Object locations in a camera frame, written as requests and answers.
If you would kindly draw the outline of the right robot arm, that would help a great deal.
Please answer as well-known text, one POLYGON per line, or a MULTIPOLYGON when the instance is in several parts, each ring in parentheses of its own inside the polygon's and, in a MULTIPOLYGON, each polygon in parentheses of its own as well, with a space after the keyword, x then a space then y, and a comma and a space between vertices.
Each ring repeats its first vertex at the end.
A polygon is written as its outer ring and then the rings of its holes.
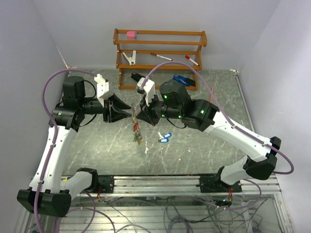
POLYGON ((138 119, 151 125, 156 125, 161 118, 179 119, 185 127, 218 136, 246 154, 239 161, 219 168, 210 182, 213 189, 225 192, 239 180, 249 177, 267 180, 274 172, 277 162, 274 150, 281 144, 278 137, 258 135, 225 118, 211 102, 191 99, 186 87, 175 80, 168 80, 160 86, 163 100, 155 94, 155 83, 146 78, 138 82, 138 91, 143 93, 138 119))

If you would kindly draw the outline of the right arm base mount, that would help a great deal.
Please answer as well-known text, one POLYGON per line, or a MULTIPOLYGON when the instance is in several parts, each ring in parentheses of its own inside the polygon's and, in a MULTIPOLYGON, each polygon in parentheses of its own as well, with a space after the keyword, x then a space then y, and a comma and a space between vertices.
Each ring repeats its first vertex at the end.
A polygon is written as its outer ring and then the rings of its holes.
POLYGON ((230 190, 233 193, 242 192, 240 181, 237 181, 232 185, 228 185, 216 179, 215 174, 200 175, 199 183, 196 187, 200 189, 201 193, 228 193, 230 190))

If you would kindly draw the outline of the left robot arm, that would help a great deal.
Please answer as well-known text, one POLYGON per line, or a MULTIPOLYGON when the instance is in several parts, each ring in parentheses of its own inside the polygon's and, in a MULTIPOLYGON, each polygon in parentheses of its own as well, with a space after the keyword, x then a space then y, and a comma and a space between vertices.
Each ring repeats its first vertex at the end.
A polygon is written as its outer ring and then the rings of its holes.
POLYGON ((107 178, 101 184, 93 168, 80 168, 68 181, 61 180, 69 148, 86 115, 102 115, 106 123, 131 117, 131 107, 113 93, 108 80, 100 74, 94 80, 97 91, 92 98, 86 97, 84 78, 69 76, 63 83, 62 102, 52 111, 48 140, 37 172, 29 187, 17 194, 18 202, 30 213, 64 217, 71 201, 82 191, 113 191, 113 180, 107 178))

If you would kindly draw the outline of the metal disc keyring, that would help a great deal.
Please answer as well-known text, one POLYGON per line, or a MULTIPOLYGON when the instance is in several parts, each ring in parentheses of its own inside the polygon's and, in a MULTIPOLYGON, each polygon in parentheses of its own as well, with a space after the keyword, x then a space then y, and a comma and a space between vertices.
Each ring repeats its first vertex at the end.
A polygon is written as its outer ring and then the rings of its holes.
POLYGON ((142 135, 140 132, 140 127, 137 119, 136 107, 134 104, 131 106, 131 119, 133 123, 133 142, 136 142, 138 145, 142 143, 142 135))

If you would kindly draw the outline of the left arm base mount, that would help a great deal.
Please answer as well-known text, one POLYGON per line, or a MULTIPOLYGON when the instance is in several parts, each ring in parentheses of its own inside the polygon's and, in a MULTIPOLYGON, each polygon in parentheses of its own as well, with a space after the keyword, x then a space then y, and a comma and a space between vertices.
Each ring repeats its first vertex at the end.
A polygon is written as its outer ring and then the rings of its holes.
POLYGON ((115 186, 115 179, 110 175, 99 175, 95 178, 95 183, 93 185, 94 193, 113 193, 115 186))

